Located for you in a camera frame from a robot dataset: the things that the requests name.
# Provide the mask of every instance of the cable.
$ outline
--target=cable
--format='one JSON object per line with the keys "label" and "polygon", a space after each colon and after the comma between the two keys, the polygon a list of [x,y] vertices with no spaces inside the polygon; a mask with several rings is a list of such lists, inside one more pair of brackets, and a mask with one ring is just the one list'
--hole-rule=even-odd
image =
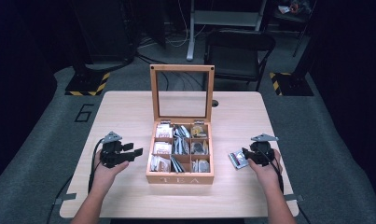
{"label": "cable", "polygon": [[[214,0],[211,1],[211,8],[210,8],[210,11],[213,10],[213,7],[214,7]],[[196,36],[198,36],[198,35],[202,32],[202,30],[204,30],[205,26],[206,26],[206,25],[204,25],[204,26],[201,28],[201,30],[200,30],[196,35],[194,35],[194,38],[196,38]]]}
{"label": "cable", "polygon": [[88,188],[88,193],[90,193],[90,190],[91,190],[91,186],[92,186],[92,181],[94,180],[94,172],[95,170],[97,169],[98,165],[100,163],[98,163],[95,168],[94,168],[94,163],[95,163],[95,155],[97,154],[97,147],[100,145],[100,143],[103,141],[104,139],[100,139],[98,141],[98,143],[95,145],[95,148],[94,148],[94,151],[92,152],[92,156],[91,156],[91,173],[90,173],[90,178],[89,178],[89,188]]}
{"label": "cable", "polygon": [[188,40],[188,26],[187,26],[187,22],[185,21],[184,14],[182,13],[182,7],[181,7],[181,2],[180,2],[180,0],[178,0],[178,5],[179,5],[179,11],[181,12],[182,20],[184,21],[184,25],[185,25],[185,31],[186,31],[185,40],[182,40],[182,44],[180,44],[180,45],[173,45],[172,42],[171,42],[168,38],[166,38],[166,40],[168,41],[168,43],[169,43],[171,46],[176,47],[176,48],[181,47],[181,46],[184,45],[184,44],[187,42],[187,40]]}
{"label": "cable", "polygon": [[[165,38],[167,39],[167,37],[174,37],[177,36],[177,33],[176,32],[173,32],[173,31],[165,31]],[[138,45],[138,49],[142,49],[142,48],[145,48],[145,47],[149,47],[149,46],[152,46],[152,45],[157,45],[159,44],[158,42],[154,41],[152,37],[150,36],[145,36],[146,39],[143,39],[139,45]]]}
{"label": "cable", "polygon": [[169,84],[170,84],[170,82],[169,82],[169,80],[168,80],[168,77],[165,75],[165,73],[163,73],[163,72],[161,72],[161,74],[164,76],[164,78],[165,78],[165,80],[166,80],[166,88],[165,88],[165,90],[166,91],[168,91],[168,86],[169,86]]}
{"label": "cable", "polygon": [[257,150],[266,158],[266,160],[269,162],[269,164],[272,165],[272,168],[274,168],[274,171],[275,171],[275,173],[277,173],[277,176],[278,176],[278,183],[280,185],[280,190],[284,194],[284,180],[283,180],[283,177],[282,177],[281,172],[280,172],[280,167],[279,167],[278,160],[274,157],[275,161],[277,162],[277,166],[278,166],[278,168],[277,168],[272,163],[272,161],[270,161],[269,157],[262,150],[260,150],[259,147],[257,147]]}
{"label": "cable", "polygon": [[[155,59],[151,59],[145,55],[142,55],[140,54],[139,52],[136,52],[135,54],[136,57],[138,57],[139,59],[141,59],[142,61],[146,62],[146,63],[149,63],[151,64],[151,62],[154,62],[154,63],[160,63],[160,64],[168,64],[168,63],[165,63],[165,62],[162,62],[162,61],[158,61],[158,60],[155,60]],[[200,82],[195,78],[193,77],[191,74],[187,73],[187,72],[184,72],[185,74],[187,74],[188,76],[190,76],[201,88],[202,88],[202,84],[200,84]],[[193,87],[193,84],[190,82],[190,80],[188,80],[186,77],[183,77],[183,76],[180,76],[179,74],[177,73],[174,73],[176,74],[178,77],[180,77],[181,79],[184,78],[187,82],[189,82],[190,84],[190,87],[194,90],[194,87]]]}
{"label": "cable", "polygon": [[301,214],[304,216],[304,218],[306,218],[307,223],[311,224],[310,219],[307,218],[306,214],[303,212],[303,210],[301,209],[299,204],[298,204],[298,209],[299,209],[299,211],[301,211]]}
{"label": "cable", "polygon": [[56,200],[60,197],[60,194],[63,192],[63,189],[65,188],[65,186],[68,184],[68,182],[72,179],[72,176],[71,175],[66,181],[65,183],[63,184],[63,187],[59,190],[59,192],[57,193],[56,195],[56,198],[54,199],[54,203],[51,205],[51,208],[50,208],[50,211],[49,211],[49,214],[48,214],[48,220],[46,221],[46,223],[49,223],[50,222],[50,218],[51,218],[51,213],[53,212],[53,208],[54,208],[54,204],[56,202]]}

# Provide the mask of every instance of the person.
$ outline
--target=person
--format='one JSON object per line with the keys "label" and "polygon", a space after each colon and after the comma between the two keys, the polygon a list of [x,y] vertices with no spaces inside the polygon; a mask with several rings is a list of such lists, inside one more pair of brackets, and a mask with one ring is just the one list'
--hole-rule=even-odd
{"label": "person", "polygon": [[95,155],[94,164],[98,164],[98,166],[94,173],[91,191],[72,219],[71,223],[73,224],[98,223],[106,193],[114,183],[116,175],[129,166],[129,162],[125,161],[109,169],[100,164],[100,152],[101,150]]}
{"label": "person", "polygon": [[[274,150],[276,162],[281,158],[280,153]],[[260,166],[248,159],[249,166],[255,171],[258,181],[263,188],[269,214],[269,223],[293,224],[296,220],[293,218],[289,207],[284,199],[284,194],[280,190],[278,183],[278,175],[275,173],[271,165]],[[125,161],[120,165],[111,169],[100,164],[100,152],[95,156],[95,164],[99,164],[94,173],[94,180],[91,191],[83,204],[80,206],[77,214],[72,219],[72,224],[91,224],[98,223],[106,193],[111,188],[117,174],[122,172],[129,166],[129,162]],[[283,167],[278,164],[280,172]]]}
{"label": "person", "polygon": [[[276,160],[274,160],[273,163],[277,167],[276,162],[280,161],[281,158],[277,150],[274,150],[274,157]],[[251,159],[248,159],[248,162],[249,166],[257,174],[258,181],[263,188],[267,201],[269,223],[297,223],[286,204],[284,194],[278,183],[278,175],[275,173],[273,167],[270,164],[267,166],[257,165]],[[281,173],[283,167],[281,164],[278,164],[278,166]]]}

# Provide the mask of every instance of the chair leg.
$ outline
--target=chair leg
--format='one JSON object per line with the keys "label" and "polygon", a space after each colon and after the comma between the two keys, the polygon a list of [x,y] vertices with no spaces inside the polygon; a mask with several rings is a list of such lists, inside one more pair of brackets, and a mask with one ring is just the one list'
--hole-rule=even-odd
{"label": "chair leg", "polygon": [[257,87],[255,88],[255,91],[259,91],[260,81],[261,81],[261,80],[258,80]]}
{"label": "chair leg", "polygon": [[307,25],[304,26],[304,30],[303,30],[303,31],[300,33],[300,35],[299,35],[299,42],[298,42],[298,45],[297,45],[296,48],[295,48],[295,52],[293,53],[293,57],[295,57],[295,56],[296,56],[296,53],[298,52],[298,49],[299,49],[300,44],[301,44],[301,41],[303,40],[303,37],[304,37],[304,35],[306,34],[306,29],[307,29]]}
{"label": "chair leg", "polygon": [[260,32],[265,33],[267,31],[267,28],[269,27],[270,18],[263,17],[262,22],[264,22],[264,25],[262,26],[262,29],[260,30]]}

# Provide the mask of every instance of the gray floor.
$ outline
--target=gray floor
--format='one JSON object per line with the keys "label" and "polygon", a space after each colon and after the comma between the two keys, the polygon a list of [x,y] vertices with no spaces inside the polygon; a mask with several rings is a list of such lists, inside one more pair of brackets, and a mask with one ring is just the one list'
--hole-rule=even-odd
{"label": "gray floor", "polygon": [[[270,72],[293,72],[304,50],[292,58],[297,39],[274,34],[276,50],[269,59],[260,87],[285,166],[296,194],[305,199],[299,205],[312,223],[376,223],[376,198],[371,185],[338,136],[324,103],[310,78],[314,96],[277,96]],[[184,36],[173,40],[184,39]],[[202,64],[203,38],[196,42],[194,60],[186,61],[188,43],[171,42],[166,49],[153,44],[138,51],[165,63]],[[96,64],[107,67],[111,64]],[[58,90],[41,120],[21,150],[0,177],[0,223],[46,223],[54,197],[75,171],[81,149],[101,103],[99,96],[65,96],[64,88],[74,71],[65,68],[55,74]],[[243,82],[217,80],[216,91],[252,91]],[[149,91],[148,64],[135,59],[112,72],[104,91]],[[88,105],[88,122],[75,122],[80,108]],[[55,205],[50,223],[68,223]],[[300,214],[299,223],[307,223]],[[245,223],[267,223],[266,218],[248,218]]]}

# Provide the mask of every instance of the dark background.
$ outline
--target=dark background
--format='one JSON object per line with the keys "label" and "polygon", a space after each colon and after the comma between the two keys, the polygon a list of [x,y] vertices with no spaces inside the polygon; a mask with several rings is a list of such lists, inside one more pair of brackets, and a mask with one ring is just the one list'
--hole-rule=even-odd
{"label": "dark background", "polygon": [[[92,2],[104,6],[104,2]],[[140,2],[141,8],[132,6],[128,15],[121,10],[109,12],[104,6],[104,14],[113,15],[113,23],[91,27],[84,21],[82,8],[80,14],[73,10],[82,1],[0,1],[0,174],[51,101],[57,86],[55,72],[72,62],[129,59],[134,54],[133,41],[139,39],[136,34],[145,27],[164,43],[159,11],[176,12],[178,6],[167,1]],[[185,14],[188,2],[181,1]],[[126,22],[126,15],[131,21]],[[148,21],[159,29],[149,31]],[[95,31],[121,36],[120,50],[107,50],[117,44],[115,39],[98,37],[98,43],[89,43],[87,32]],[[376,192],[376,2],[358,7],[342,0],[320,1],[310,31],[315,36],[314,48],[307,53],[310,74],[341,138]]]}

